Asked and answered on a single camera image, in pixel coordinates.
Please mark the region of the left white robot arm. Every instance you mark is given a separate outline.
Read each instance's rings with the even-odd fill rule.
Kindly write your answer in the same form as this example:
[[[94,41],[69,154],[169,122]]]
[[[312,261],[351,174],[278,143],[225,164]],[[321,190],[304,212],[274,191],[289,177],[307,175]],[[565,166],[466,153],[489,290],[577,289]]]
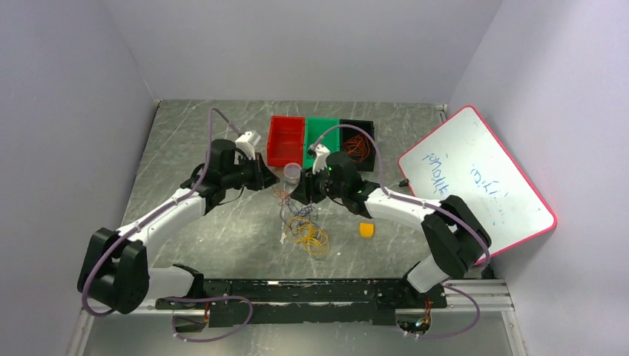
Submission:
[[[204,163],[166,201],[134,222],[93,233],[77,281],[83,309],[97,317],[129,314],[160,299],[198,307],[205,299],[202,273],[180,265],[150,268],[153,255],[222,205],[228,190],[262,191],[279,182],[245,135],[213,140]]]

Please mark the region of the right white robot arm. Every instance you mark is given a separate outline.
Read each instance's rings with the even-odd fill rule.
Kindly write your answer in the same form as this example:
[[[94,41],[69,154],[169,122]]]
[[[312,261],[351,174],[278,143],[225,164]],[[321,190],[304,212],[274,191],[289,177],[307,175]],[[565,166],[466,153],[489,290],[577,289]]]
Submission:
[[[304,168],[290,197],[304,205],[339,200],[354,215],[422,231],[430,254],[405,273],[400,288],[410,307],[420,306],[433,286],[462,278],[482,257],[490,257],[490,236],[462,198],[421,200],[388,190],[364,179],[344,152],[317,158],[313,168]]]

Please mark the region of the clear plastic cup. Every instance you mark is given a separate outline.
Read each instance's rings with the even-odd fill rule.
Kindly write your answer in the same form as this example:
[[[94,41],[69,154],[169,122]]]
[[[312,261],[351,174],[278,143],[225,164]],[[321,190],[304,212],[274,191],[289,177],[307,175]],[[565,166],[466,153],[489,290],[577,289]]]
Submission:
[[[283,168],[284,179],[289,185],[297,185],[300,181],[302,167],[296,162],[290,162]]]

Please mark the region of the red plastic bin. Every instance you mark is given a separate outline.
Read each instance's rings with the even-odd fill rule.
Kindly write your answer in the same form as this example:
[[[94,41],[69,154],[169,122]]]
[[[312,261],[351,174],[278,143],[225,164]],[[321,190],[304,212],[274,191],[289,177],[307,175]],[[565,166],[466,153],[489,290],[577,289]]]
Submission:
[[[289,163],[303,164],[306,118],[272,116],[267,139],[267,164],[282,168]]]

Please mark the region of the green plastic bin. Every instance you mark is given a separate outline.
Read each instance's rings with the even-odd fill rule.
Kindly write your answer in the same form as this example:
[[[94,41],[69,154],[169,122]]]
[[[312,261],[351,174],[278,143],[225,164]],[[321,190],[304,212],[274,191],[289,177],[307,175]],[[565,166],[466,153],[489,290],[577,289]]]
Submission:
[[[309,155],[308,149],[309,146],[316,142],[316,140],[323,134],[325,131],[330,129],[333,126],[339,125],[339,119],[333,118],[323,118],[323,117],[307,117],[306,124],[304,128],[304,143],[303,143],[303,168],[311,168],[314,163],[314,158]],[[340,150],[340,129],[335,129],[328,133],[321,144],[326,146],[331,153],[337,152]]]

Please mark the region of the black plastic bin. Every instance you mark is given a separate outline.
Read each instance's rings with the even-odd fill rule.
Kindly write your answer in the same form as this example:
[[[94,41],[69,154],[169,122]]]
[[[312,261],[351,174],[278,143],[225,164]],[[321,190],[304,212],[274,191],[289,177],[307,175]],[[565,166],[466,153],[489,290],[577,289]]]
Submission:
[[[341,128],[341,150],[346,152],[357,165],[359,171],[373,172],[375,168],[376,153],[371,142],[375,138],[375,126],[369,120],[342,119],[342,125],[352,125],[361,129]]]

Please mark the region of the orange yellow block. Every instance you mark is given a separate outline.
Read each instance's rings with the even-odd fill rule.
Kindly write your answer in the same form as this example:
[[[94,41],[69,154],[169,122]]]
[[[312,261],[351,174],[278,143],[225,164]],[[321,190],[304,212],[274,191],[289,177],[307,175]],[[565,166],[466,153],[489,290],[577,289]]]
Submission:
[[[375,225],[372,222],[360,222],[358,233],[362,238],[372,238],[375,235]]]

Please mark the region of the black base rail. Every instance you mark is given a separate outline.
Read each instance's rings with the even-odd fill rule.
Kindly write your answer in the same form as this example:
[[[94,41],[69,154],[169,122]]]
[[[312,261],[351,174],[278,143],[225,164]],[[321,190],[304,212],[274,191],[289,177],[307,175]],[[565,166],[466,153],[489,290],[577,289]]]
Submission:
[[[196,298],[210,303],[154,302],[158,310],[208,312],[211,327],[250,324],[370,322],[394,326],[402,311],[447,307],[444,288],[420,293],[401,278],[206,279]]]

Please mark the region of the white board with pink frame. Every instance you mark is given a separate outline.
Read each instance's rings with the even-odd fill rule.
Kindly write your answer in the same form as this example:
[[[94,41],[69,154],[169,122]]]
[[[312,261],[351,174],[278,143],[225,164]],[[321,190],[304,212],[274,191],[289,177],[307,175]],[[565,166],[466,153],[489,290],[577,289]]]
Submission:
[[[471,105],[404,152],[398,166],[415,196],[462,198],[489,234],[492,256],[557,225],[554,211]]]

